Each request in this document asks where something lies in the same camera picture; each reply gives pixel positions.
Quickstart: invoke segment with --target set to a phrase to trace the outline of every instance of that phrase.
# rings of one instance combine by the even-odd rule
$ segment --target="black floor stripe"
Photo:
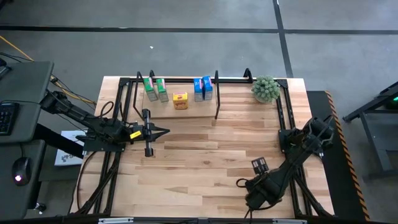
[[[278,29],[245,28],[137,28],[137,27],[78,27],[78,26],[8,26],[0,30],[44,31],[44,32],[175,32],[175,33],[242,33],[277,34]]]
[[[289,51],[287,50],[284,24],[282,22],[282,16],[280,14],[279,3],[278,0],[272,0],[272,3],[274,3],[276,24],[278,26],[278,31],[279,31],[280,47],[282,49],[282,56],[284,58],[286,77],[293,78],[292,64],[290,63]]]
[[[398,30],[321,30],[321,29],[286,29],[286,34],[315,35],[398,35]]]

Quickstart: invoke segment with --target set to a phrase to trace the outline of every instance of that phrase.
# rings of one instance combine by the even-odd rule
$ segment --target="gray desk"
[[[0,80],[0,101],[24,100],[40,103],[49,85],[52,62],[10,63],[12,68]],[[19,112],[10,136],[1,136],[0,144],[32,140],[40,115],[40,105],[19,103]]]
[[[54,64],[52,62],[11,63],[12,68],[0,80],[0,101],[22,100],[40,103],[45,95]],[[74,156],[83,158],[83,147],[69,141],[50,129],[37,124],[40,105],[20,104],[19,112],[9,136],[0,136],[0,144],[29,142],[43,139],[48,145],[62,149]]]
[[[19,144],[0,146],[0,220],[13,220],[25,217],[26,210],[33,208],[40,189],[39,171],[45,152],[43,140],[22,144],[24,155],[30,158],[32,177],[25,186],[16,186],[12,179],[11,167],[21,157]]]

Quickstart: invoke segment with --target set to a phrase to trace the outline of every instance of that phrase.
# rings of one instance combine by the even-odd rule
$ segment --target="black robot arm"
[[[280,202],[289,180],[291,178],[299,179],[296,175],[298,167],[302,165],[311,154],[323,153],[324,148],[331,146],[334,132],[333,128],[329,125],[330,119],[329,122],[327,122],[327,119],[322,121],[318,118],[312,118],[302,130],[289,130],[289,132],[280,136],[281,147],[287,154],[286,160],[279,168],[269,172],[265,172],[265,170],[245,183],[245,188],[248,190],[248,194],[245,197],[246,205],[250,210],[260,209],[264,202],[268,202],[270,206]],[[259,160],[255,161],[258,161],[259,164],[265,164],[264,158],[262,159],[263,162],[259,162]],[[305,184],[299,182],[299,186],[305,188],[303,192],[313,199],[311,200],[312,205],[316,207],[317,212],[322,213],[319,215],[328,215],[307,189]]]
[[[103,114],[94,116],[72,104],[66,94],[59,91],[47,91],[40,105],[43,110],[49,113],[64,114],[86,126],[88,128],[86,136],[78,136],[77,138],[85,144],[98,146],[102,151],[112,151],[114,146],[127,142],[132,144],[134,141],[145,141],[145,156],[150,157],[154,155],[151,142],[170,132],[169,129],[158,128],[151,123],[150,111],[147,109],[142,110],[144,125],[138,125],[138,123],[127,123],[116,118],[104,118]]]

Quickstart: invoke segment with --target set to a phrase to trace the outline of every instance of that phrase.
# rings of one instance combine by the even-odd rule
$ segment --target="green box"
[[[157,85],[157,92],[159,94],[160,101],[168,102],[169,97],[167,96],[166,83],[164,82],[164,78],[156,79],[156,85]]]
[[[151,77],[144,78],[144,87],[145,91],[147,92],[149,100],[151,101],[157,100],[157,95],[154,89],[154,83]]]

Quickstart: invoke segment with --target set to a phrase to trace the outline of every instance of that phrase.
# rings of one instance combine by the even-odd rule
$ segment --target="concrete floor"
[[[280,0],[285,29],[398,29],[395,0]],[[39,0],[7,5],[0,23],[19,25],[270,28],[272,0]],[[35,60],[55,62],[54,74],[75,92],[96,100],[102,77],[150,69],[161,75],[286,77],[278,34],[1,32]],[[340,117],[397,81],[396,35],[286,35],[294,77],[308,90],[329,90]],[[0,42],[0,51],[18,55]],[[42,113],[54,131],[75,129]],[[378,170],[359,120],[343,123],[358,177]],[[66,214],[76,180],[50,181],[40,193],[53,205],[48,216]],[[372,220],[398,222],[398,178],[364,182]],[[66,192],[62,195],[55,192]]]

